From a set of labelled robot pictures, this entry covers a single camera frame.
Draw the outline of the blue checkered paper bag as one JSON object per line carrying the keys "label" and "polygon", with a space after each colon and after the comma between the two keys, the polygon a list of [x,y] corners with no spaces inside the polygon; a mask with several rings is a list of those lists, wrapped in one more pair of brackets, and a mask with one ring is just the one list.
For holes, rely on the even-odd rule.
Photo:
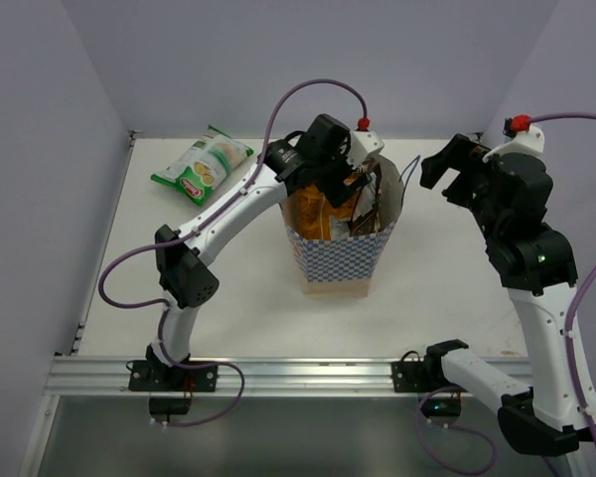
{"label": "blue checkered paper bag", "polygon": [[280,206],[285,230],[299,269],[305,294],[366,297],[380,256],[403,210],[405,191],[421,162],[414,157],[402,171],[387,158],[378,156],[382,179],[379,231],[375,234],[338,240],[308,240],[296,231],[295,194]]}

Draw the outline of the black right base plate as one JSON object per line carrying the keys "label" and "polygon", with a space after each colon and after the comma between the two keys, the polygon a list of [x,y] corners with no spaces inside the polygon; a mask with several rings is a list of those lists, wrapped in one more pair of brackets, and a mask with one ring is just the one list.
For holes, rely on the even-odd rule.
{"label": "black right base plate", "polygon": [[[444,378],[431,372],[414,350],[390,363],[390,375],[396,393],[416,394],[418,402],[431,392],[450,386]],[[458,392],[450,393],[448,397],[430,397],[421,408],[426,418],[456,419],[461,411],[461,395]]]}

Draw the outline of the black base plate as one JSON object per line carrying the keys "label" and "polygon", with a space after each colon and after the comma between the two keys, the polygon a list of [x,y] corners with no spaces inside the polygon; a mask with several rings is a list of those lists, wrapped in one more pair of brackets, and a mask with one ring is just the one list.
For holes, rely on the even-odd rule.
{"label": "black base plate", "polygon": [[[396,393],[416,394],[418,402],[431,392],[450,386],[444,378],[431,372],[414,350],[390,363],[390,375]],[[458,392],[450,393],[448,397],[430,397],[421,408],[426,418],[456,419],[461,411],[461,395]]]}
{"label": "black base plate", "polygon": [[126,363],[126,368],[130,372],[128,389],[131,392],[176,394],[175,397],[149,398],[149,414],[160,420],[187,414],[192,406],[193,394],[213,393],[219,374],[217,366],[184,370],[164,367],[161,363],[152,366],[147,360],[132,360]]}

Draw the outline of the dark brown snack bag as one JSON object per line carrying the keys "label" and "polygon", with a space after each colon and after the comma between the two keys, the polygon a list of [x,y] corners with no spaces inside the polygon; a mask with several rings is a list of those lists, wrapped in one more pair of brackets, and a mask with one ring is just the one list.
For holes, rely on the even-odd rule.
{"label": "dark brown snack bag", "polygon": [[376,159],[368,160],[360,169],[369,181],[360,190],[349,221],[350,236],[364,236],[379,231],[381,166]]}

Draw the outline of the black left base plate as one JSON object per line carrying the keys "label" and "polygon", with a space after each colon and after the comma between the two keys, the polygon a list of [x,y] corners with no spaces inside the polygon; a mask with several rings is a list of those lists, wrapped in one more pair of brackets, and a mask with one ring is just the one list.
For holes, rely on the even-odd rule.
{"label": "black left base plate", "polygon": [[193,394],[213,393],[219,374],[217,366],[184,370],[164,367],[161,363],[152,366],[147,360],[132,360],[126,363],[126,368],[130,372],[128,389],[131,392],[176,394],[175,397],[149,398],[149,414],[160,420],[187,414],[192,406]]}

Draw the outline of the yellow snack bag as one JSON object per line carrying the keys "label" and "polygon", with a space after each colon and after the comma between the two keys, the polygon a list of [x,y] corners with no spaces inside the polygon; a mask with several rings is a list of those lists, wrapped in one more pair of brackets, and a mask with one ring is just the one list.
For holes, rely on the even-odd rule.
{"label": "yellow snack bag", "polygon": [[351,222],[360,193],[354,193],[339,208],[334,208],[315,187],[298,191],[296,231],[308,240],[338,240],[351,236]]}

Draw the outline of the aluminium mounting rail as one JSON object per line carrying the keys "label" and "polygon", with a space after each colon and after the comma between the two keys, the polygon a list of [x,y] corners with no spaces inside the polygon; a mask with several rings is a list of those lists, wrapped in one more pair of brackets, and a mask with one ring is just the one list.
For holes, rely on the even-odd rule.
{"label": "aluminium mounting rail", "polygon": [[[129,357],[55,357],[46,396],[126,397]],[[232,358],[244,373],[246,398],[385,398],[394,390],[392,358]]]}

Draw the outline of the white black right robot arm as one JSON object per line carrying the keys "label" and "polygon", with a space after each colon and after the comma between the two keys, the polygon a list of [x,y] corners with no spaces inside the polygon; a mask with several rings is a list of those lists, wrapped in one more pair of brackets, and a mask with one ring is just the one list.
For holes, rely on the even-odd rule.
{"label": "white black right robot arm", "polygon": [[458,173],[442,194],[469,210],[483,235],[520,319],[532,382],[511,378],[460,340],[428,347],[422,377],[434,390],[453,385],[481,401],[514,451],[555,457],[596,439],[596,392],[580,330],[568,319],[578,279],[572,247],[544,220],[553,181],[543,148],[541,133],[519,133],[494,149],[457,134],[423,159],[426,189],[448,170]]}

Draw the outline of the green Chuba chips bag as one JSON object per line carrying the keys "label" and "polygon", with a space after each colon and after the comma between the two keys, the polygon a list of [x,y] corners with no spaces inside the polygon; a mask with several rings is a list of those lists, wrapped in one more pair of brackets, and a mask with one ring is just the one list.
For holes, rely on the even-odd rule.
{"label": "green Chuba chips bag", "polygon": [[170,187],[202,206],[214,190],[247,158],[253,150],[209,125],[177,160],[153,173],[150,180]]}

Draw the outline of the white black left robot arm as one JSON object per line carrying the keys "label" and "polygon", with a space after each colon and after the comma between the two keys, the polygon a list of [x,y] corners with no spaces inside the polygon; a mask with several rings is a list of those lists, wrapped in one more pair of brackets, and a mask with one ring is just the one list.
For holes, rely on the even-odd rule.
{"label": "white black left robot arm", "polygon": [[339,208],[369,181],[349,177],[383,148],[373,131],[352,131],[328,114],[304,132],[270,142],[243,180],[201,216],[155,235],[164,312],[147,358],[151,377],[164,390],[179,388],[187,376],[190,338],[201,306],[218,291],[210,267],[222,249],[266,210],[297,191],[315,186]]}

